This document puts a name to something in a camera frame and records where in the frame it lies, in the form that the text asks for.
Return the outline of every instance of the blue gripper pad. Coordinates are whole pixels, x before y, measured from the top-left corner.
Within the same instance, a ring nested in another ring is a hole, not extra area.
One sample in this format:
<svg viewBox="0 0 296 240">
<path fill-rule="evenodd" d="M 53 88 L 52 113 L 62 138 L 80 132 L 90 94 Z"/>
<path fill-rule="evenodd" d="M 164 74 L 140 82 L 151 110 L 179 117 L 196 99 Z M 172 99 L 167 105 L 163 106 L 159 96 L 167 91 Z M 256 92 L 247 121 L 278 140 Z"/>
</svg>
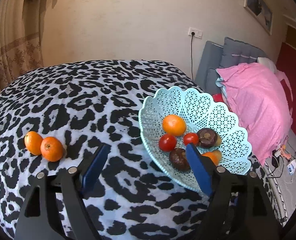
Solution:
<svg viewBox="0 0 296 240">
<path fill-rule="evenodd" d="M 202 162 L 205 158 L 209 158 L 201 156 L 200 152 L 192 143 L 189 143 L 186 147 L 186 157 L 201 191 L 210 197 L 213 193 L 211 188 L 211 176 L 206 171 Z"/>
<path fill-rule="evenodd" d="M 93 191 L 94 185 L 96 184 L 96 181 L 108 159 L 110 149 L 110 145 L 102 143 L 92 156 L 93 160 L 82 176 L 81 194 L 85 195 L 88 192 Z"/>
</svg>

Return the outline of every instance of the leopard print bedspread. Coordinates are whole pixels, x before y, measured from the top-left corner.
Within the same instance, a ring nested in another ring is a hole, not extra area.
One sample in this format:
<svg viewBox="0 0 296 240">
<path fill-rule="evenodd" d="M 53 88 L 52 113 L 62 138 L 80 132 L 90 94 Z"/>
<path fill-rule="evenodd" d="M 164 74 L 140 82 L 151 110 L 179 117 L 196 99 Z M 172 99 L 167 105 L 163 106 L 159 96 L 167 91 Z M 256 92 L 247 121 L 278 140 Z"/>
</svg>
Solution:
<svg viewBox="0 0 296 240">
<path fill-rule="evenodd" d="M 84 199 L 103 239 L 184 239 L 193 234 L 208 198 L 165 176 L 140 139 L 138 111 L 159 88 L 201 89 L 182 71 L 161 61 L 86 61 L 39 68 L 12 82 L 0 94 L 0 226 L 14 238 L 20 207 L 40 171 L 53 175 L 78 166 L 101 142 L 111 153 L 93 193 Z M 49 163 L 31 155 L 24 135 L 54 136 L 67 156 Z M 267 175 L 256 157 L 252 169 Z M 60 217 L 74 238 L 62 196 Z"/>
</svg>

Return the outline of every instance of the wall socket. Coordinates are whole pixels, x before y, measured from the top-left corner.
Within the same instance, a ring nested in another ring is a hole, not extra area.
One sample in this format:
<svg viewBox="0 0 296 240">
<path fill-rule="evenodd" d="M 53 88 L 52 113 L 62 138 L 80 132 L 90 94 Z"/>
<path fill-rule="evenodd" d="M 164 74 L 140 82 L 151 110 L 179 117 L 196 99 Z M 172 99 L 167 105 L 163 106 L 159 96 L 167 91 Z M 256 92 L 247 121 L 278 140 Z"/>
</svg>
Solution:
<svg viewBox="0 0 296 240">
<path fill-rule="evenodd" d="M 189 36 L 192 36 L 192 35 L 191 35 L 192 32 L 195 33 L 194 37 L 199 38 L 199 39 L 202 39 L 202 31 L 201 31 L 201 30 L 198 30 L 198 29 L 196 29 L 196 28 L 191 28 L 191 27 L 190 27 L 190 28 L 189 28 L 189 31 L 188 31 L 188 35 L 189 35 Z"/>
</svg>

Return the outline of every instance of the upholstered headboard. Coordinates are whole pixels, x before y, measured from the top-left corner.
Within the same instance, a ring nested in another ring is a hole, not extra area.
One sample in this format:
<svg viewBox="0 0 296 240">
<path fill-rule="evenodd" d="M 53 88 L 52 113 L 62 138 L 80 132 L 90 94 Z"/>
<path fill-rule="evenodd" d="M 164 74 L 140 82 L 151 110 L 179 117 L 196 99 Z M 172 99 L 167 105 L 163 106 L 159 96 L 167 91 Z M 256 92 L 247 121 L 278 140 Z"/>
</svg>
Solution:
<svg viewBox="0 0 296 240">
<path fill-rule="evenodd" d="M 216 86 L 219 77 L 217 68 L 253 63 L 258 57 L 267 57 L 267 55 L 261 49 L 242 41 L 226 37 L 223 46 L 207 41 L 194 82 L 211 95 L 221 93 L 220 88 Z"/>
</svg>

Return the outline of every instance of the pillow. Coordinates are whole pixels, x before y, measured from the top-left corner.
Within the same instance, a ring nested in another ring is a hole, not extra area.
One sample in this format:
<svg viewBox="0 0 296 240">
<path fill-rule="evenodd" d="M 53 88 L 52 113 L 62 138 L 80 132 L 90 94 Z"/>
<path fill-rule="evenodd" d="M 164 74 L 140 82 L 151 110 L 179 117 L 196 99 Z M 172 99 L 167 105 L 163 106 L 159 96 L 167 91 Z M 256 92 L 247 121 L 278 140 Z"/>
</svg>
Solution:
<svg viewBox="0 0 296 240">
<path fill-rule="evenodd" d="M 267 55 L 255 46 L 225 37 L 219 68 L 232 67 L 240 63 L 254 63 L 258 57 L 267 57 Z"/>
<path fill-rule="evenodd" d="M 277 73 L 276 65 L 266 57 L 258 57 L 257 62 L 269 68 L 273 73 Z"/>
</svg>

